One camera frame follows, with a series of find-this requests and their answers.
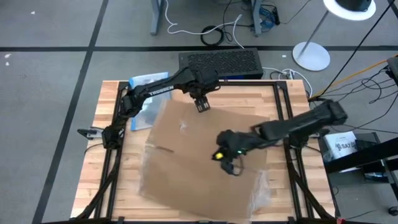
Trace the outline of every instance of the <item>desk leg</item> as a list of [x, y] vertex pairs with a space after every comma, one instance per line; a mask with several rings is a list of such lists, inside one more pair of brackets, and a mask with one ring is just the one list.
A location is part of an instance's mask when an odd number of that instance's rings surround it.
[[152, 24], [150, 34], [156, 35], [159, 29], [160, 13], [162, 13], [163, 0], [151, 0], [152, 3]]
[[251, 0], [253, 24], [254, 24], [254, 36], [258, 37], [261, 34], [260, 25], [260, 6], [261, 0]]

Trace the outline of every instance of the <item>white lamp base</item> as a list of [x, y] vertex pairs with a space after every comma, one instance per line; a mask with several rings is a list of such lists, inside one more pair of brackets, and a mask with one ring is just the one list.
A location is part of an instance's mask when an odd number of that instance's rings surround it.
[[310, 70], [320, 71], [330, 64], [329, 52], [319, 44], [310, 42], [307, 49], [300, 55], [306, 42], [301, 42], [293, 48], [293, 58], [298, 65]]

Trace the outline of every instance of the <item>wooden tabletop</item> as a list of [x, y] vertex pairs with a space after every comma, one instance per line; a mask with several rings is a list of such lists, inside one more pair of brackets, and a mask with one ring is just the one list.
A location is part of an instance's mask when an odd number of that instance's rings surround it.
[[[118, 85], [119, 81], [103, 82], [93, 126], [105, 128], [111, 124]], [[310, 108], [308, 107], [303, 82], [301, 80], [287, 80], [287, 85], [293, 114], [298, 115], [308, 111]], [[282, 106], [284, 106], [282, 92], [280, 92], [280, 96]], [[265, 116], [271, 120], [278, 119], [274, 92], [271, 86], [222, 86], [220, 90], [207, 94], [207, 97], [211, 107], [223, 108], [237, 113]], [[178, 90], [172, 92], [172, 98], [193, 103], [189, 95], [183, 95]], [[127, 130], [130, 130], [130, 125], [131, 122], [128, 121]], [[141, 155], [149, 132], [150, 129], [134, 132], [126, 131], [113, 219], [124, 216], [126, 220], [140, 221], [203, 220], [203, 217], [174, 210], [142, 198], [137, 194], [140, 181]], [[101, 143], [101, 139], [89, 141], [88, 147], [98, 143]], [[310, 140], [308, 145], [319, 149], [317, 140]], [[295, 215], [284, 150], [281, 147], [270, 147], [268, 150], [267, 168], [272, 192], [272, 203], [268, 207], [256, 210], [252, 220], [286, 221], [287, 217], [294, 217]], [[302, 156], [309, 189], [324, 208], [333, 215], [335, 207], [321, 154], [304, 148]], [[79, 215], [98, 190], [104, 157], [105, 150], [101, 146], [93, 147], [86, 153], [71, 217]], [[303, 216], [306, 216], [303, 196], [300, 190], [299, 192]], [[104, 201], [108, 201], [108, 194], [105, 195]], [[105, 216], [106, 206], [107, 203], [104, 203], [102, 217]]]

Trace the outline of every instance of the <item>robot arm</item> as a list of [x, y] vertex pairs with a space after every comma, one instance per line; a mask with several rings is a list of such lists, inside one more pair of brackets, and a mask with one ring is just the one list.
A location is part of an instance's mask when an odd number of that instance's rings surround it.
[[275, 145], [285, 136], [291, 144], [302, 147], [311, 134], [328, 125], [343, 124], [347, 120], [338, 102], [324, 101], [321, 105], [286, 121], [268, 121], [251, 127], [250, 133], [222, 131], [217, 136], [220, 147], [213, 154], [213, 160], [221, 162], [221, 168], [231, 175], [234, 173], [233, 160], [246, 155], [253, 149], [264, 149]]
[[116, 119], [102, 132], [104, 148], [117, 149], [121, 146], [119, 135], [124, 125], [129, 118], [135, 117], [140, 112], [146, 99], [174, 89], [189, 93], [201, 113], [210, 109], [205, 95], [220, 89], [218, 74], [215, 70], [198, 71], [185, 67], [172, 77], [139, 85], [129, 90], [121, 99]]

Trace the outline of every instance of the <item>cardboard sheet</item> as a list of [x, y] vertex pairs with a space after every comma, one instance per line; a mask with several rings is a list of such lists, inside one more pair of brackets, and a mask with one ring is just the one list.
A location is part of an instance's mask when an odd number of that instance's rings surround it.
[[140, 194], [212, 220], [248, 223], [266, 180], [266, 150], [244, 156], [241, 176], [228, 175], [211, 160], [220, 131], [248, 132], [269, 119], [168, 101], [148, 138]]

